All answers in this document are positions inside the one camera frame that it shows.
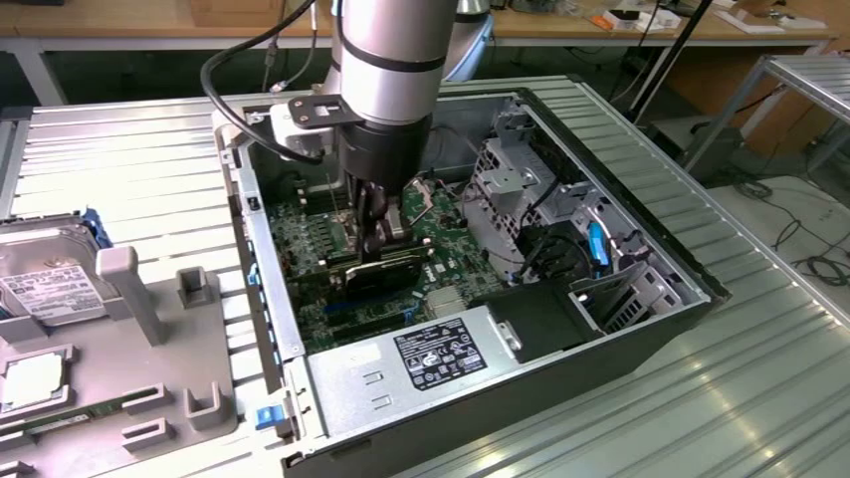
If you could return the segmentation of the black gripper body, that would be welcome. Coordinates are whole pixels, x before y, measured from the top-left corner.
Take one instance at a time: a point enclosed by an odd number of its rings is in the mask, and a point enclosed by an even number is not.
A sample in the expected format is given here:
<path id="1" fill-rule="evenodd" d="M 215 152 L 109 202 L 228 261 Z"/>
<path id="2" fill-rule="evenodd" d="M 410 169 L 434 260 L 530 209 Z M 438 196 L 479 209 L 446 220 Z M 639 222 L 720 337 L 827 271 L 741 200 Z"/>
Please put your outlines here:
<path id="1" fill-rule="evenodd" d="M 427 115 L 403 125 L 364 121 L 339 128 L 339 158 L 354 195 L 368 184 L 400 193 L 420 170 L 431 121 Z"/>

